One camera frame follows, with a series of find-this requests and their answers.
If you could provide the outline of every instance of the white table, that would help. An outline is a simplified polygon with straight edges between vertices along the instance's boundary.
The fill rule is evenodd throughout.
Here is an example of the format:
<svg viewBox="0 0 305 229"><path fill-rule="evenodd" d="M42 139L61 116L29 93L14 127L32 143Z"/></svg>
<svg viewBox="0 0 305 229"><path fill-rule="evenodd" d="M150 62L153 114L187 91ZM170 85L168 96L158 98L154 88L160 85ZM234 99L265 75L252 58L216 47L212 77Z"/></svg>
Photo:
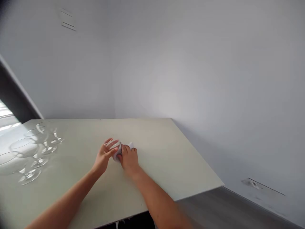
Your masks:
<svg viewBox="0 0 305 229"><path fill-rule="evenodd" d="M30 120L0 138L0 154L35 128ZM1 216L9 228L24 228L61 197L92 167L102 142L111 134L138 149L139 163L175 201L223 185L222 181L171 119L56 120L64 141L47 156L41 175L21 186L20 176L0 177ZM96 228L146 211L136 187L121 165L108 168L81 204L70 228Z"/></svg>

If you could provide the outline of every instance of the left hand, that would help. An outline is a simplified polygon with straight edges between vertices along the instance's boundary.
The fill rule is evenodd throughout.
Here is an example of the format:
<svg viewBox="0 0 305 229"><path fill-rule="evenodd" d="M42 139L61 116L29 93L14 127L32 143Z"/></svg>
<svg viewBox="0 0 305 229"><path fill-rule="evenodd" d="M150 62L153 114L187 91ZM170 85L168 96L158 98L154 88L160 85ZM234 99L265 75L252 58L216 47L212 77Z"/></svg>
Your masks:
<svg viewBox="0 0 305 229"><path fill-rule="evenodd" d="M109 158L112 157L117 151L118 147L111 149L111 147L116 144L119 140L111 142L109 145L107 143L111 141L112 138L108 138L96 156L95 163L92 167L92 171L96 173L99 177L106 171Z"/></svg>

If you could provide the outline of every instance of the white wall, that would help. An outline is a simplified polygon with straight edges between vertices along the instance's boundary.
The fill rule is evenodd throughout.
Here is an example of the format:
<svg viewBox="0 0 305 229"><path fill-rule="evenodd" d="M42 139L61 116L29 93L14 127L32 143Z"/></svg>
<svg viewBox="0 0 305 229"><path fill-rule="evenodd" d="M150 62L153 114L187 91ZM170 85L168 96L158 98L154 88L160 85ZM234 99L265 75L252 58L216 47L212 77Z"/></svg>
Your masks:
<svg viewBox="0 0 305 229"><path fill-rule="evenodd" d="M106 1L11 0L0 54L44 118L112 118ZM77 31L61 26L59 8Z"/></svg>
<svg viewBox="0 0 305 229"><path fill-rule="evenodd" d="M305 226L304 2L109 4L116 117L173 118L227 188Z"/></svg>

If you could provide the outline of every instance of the gray floor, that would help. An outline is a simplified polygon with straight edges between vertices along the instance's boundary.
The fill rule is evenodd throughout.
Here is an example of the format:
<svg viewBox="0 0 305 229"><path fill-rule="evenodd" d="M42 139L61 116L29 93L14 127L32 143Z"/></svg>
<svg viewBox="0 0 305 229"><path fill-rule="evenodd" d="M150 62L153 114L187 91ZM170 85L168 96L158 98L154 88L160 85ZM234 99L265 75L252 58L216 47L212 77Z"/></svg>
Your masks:
<svg viewBox="0 0 305 229"><path fill-rule="evenodd" d="M179 205L196 229L300 228L224 188L181 200Z"/></svg>

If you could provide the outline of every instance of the wine glass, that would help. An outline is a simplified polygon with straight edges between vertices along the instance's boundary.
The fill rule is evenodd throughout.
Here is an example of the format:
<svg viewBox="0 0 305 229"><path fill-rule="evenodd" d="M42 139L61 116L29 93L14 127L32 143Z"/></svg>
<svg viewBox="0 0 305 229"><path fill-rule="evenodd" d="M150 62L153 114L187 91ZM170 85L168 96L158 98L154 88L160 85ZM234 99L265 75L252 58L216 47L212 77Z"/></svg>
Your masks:
<svg viewBox="0 0 305 229"><path fill-rule="evenodd" d="M57 136L57 126L55 125L53 120L44 120L36 125L36 128L40 130L41 128L49 131L51 135L54 135L55 139L51 141L52 144L58 144L63 142L63 138Z"/></svg>
<svg viewBox="0 0 305 229"><path fill-rule="evenodd" d="M48 162L48 157L38 158L39 145L32 138L23 138L10 145L11 150L18 151L27 157L34 159L31 167L38 168Z"/></svg>
<svg viewBox="0 0 305 229"><path fill-rule="evenodd" d="M39 129L40 131L37 128L29 130L28 132L26 132L25 136L35 138L34 141L37 144L43 145L44 149L41 152L42 154L50 154L54 152L57 149L57 146L56 145L50 146L48 144L48 138L49 138L48 132L45 131L44 128L39 128Z"/></svg>
<svg viewBox="0 0 305 229"><path fill-rule="evenodd" d="M107 150L110 150L110 149L113 149L116 147L119 148L121 146L121 142L118 139L115 140L114 135L110 135L110 138L111 138L111 140L105 144Z"/></svg>
<svg viewBox="0 0 305 229"><path fill-rule="evenodd" d="M40 169L33 169L29 172L25 172L27 158L16 151L8 152L0 155L0 175L10 175L13 173L22 174L19 183L21 185L28 184L35 180L40 174Z"/></svg>

